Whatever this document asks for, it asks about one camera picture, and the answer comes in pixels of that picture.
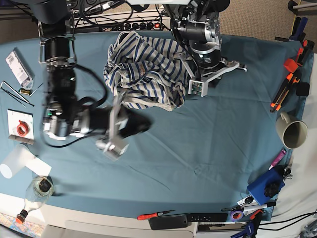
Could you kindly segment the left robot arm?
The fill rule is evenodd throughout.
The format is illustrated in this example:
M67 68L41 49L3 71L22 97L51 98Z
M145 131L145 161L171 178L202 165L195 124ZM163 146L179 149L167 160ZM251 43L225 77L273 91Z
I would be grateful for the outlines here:
M175 39L188 48L197 67L211 69L221 60L219 13L229 0L191 0L187 5L165 5Z

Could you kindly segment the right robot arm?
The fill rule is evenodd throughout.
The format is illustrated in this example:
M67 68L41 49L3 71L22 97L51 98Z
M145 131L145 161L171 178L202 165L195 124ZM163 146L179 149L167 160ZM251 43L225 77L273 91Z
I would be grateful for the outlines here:
M75 15L65 0L20 0L31 9L38 23L40 39L39 63L46 66L47 92L43 112L43 133L55 140L76 136L126 138L147 131L151 121L121 105L124 94L115 97L113 106L102 108L107 100L103 80L92 70L77 62L75 53ZM78 99L75 70L92 76L104 91L96 100Z

